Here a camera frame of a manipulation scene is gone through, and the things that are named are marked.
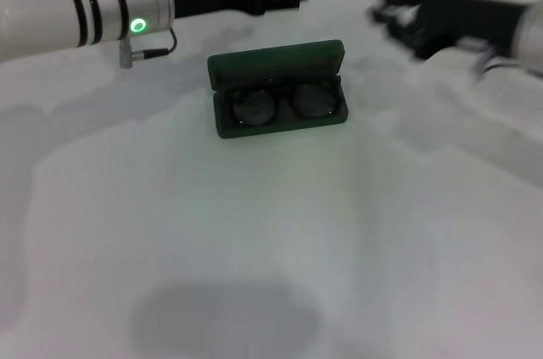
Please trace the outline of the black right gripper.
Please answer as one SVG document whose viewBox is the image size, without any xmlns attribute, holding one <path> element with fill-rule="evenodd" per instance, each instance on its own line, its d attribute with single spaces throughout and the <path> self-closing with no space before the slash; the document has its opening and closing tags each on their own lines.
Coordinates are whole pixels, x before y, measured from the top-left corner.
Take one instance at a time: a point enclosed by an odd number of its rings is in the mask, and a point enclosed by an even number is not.
<svg viewBox="0 0 543 359">
<path fill-rule="evenodd" d="M 455 47 L 462 39 L 486 43 L 500 56 L 511 57 L 515 30 L 527 11 L 522 3 L 500 0 L 380 0 L 386 7 L 415 7 L 420 4 L 414 23 L 402 24 L 394 15 L 370 8 L 369 17 L 386 31 L 389 39 L 415 49 L 418 59 L 426 60 L 437 52 Z"/>
</svg>

